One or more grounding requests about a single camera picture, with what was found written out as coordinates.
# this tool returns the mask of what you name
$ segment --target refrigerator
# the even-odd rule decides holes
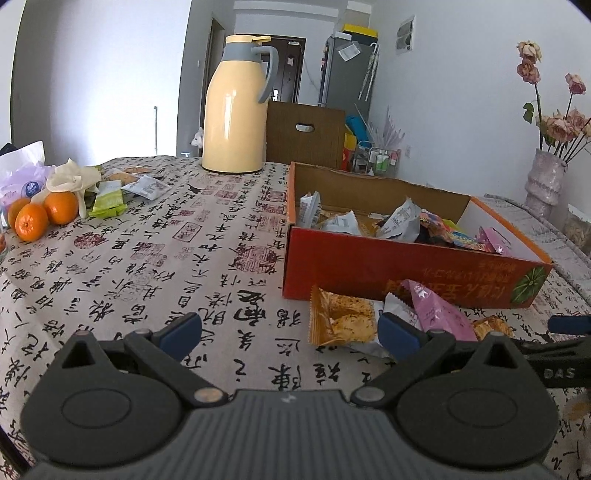
[[[367,120],[372,92],[369,92],[368,100],[365,100],[371,72],[367,84],[363,90],[361,100],[359,92],[363,85],[363,79],[369,66],[369,59],[374,48],[369,45],[359,44],[361,50],[354,58],[344,61],[338,52],[339,47],[345,47],[350,42],[334,36],[329,37],[324,49],[322,61],[322,78],[320,81],[320,97],[318,106],[338,108],[348,115],[359,115],[359,112]]]

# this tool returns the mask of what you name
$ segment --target doorway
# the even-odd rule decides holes
[[[263,45],[275,47],[279,53],[277,78],[269,94],[269,100],[297,103],[306,39],[272,36],[271,41],[265,42]],[[261,58],[263,72],[266,74],[270,61],[269,55],[261,55]]]
[[[212,81],[213,74],[215,73],[217,66],[219,65],[222,54],[224,43],[226,40],[224,27],[215,19],[212,18],[212,27],[209,33],[209,39],[207,41],[207,53],[205,54],[205,64],[203,71],[203,90],[201,94],[201,123],[205,124],[205,99],[207,96],[207,88],[209,83]]]

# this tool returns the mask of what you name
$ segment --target vase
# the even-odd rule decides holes
[[[525,204],[537,215],[546,219],[550,217],[552,208],[558,204],[566,168],[564,160],[536,149],[534,164],[525,184]]]

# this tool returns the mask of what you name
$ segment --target rose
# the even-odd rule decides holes
[[[524,82],[531,83],[532,85],[540,81],[540,71],[526,58],[517,66],[517,73],[523,78]]]
[[[519,56],[522,59],[528,59],[532,63],[542,59],[542,51],[536,42],[530,40],[519,42],[517,50],[519,50]]]
[[[569,84],[570,93],[573,95],[584,95],[587,87],[583,83],[583,79],[579,75],[571,75],[567,73],[564,77]]]
[[[548,118],[546,134],[561,143],[568,143],[575,139],[573,126],[566,121],[566,118],[560,112]]]
[[[571,110],[568,113],[568,115],[566,116],[566,121],[573,126],[574,133],[576,133],[577,136],[579,136],[581,130],[587,124],[587,119],[577,109]]]

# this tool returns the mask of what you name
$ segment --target white wall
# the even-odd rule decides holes
[[[28,0],[15,55],[14,140],[100,164],[177,151],[191,0]]]
[[[234,31],[235,20],[233,2],[230,0],[194,0],[191,5],[178,97],[178,155],[181,152],[193,152],[194,155],[197,155],[197,149],[191,146],[191,140],[199,127],[202,127],[200,125],[201,99],[202,95],[205,95],[205,92],[202,92],[203,75],[206,68],[205,57],[212,17],[215,17],[225,29],[225,36],[231,35]],[[223,42],[220,45],[212,45],[212,50],[212,56],[221,58]]]
[[[412,14],[414,50],[397,55],[396,30]],[[371,26],[382,46],[371,118],[383,125],[391,105],[412,146],[400,176],[525,200],[538,133],[522,118],[535,92],[517,75],[515,46],[528,39],[540,45],[543,112],[565,111],[566,73],[580,74],[591,90],[590,22],[567,0],[377,0]],[[591,94],[574,104],[591,115]],[[572,199],[591,213],[590,180],[591,158],[581,155],[568,172],[563,202]]]
[[[0,7],[0,148],[11,141],[12,62],[24,8],[25,0],[12,0]]]
[[[317,105],[320,87],[320,65],[326,40],[335,29],[334,22],[303,18],[296,15],[238,14],[236,33],[283,35],[306,39],[304,59],[310,77],[303,68],[298,103]]]

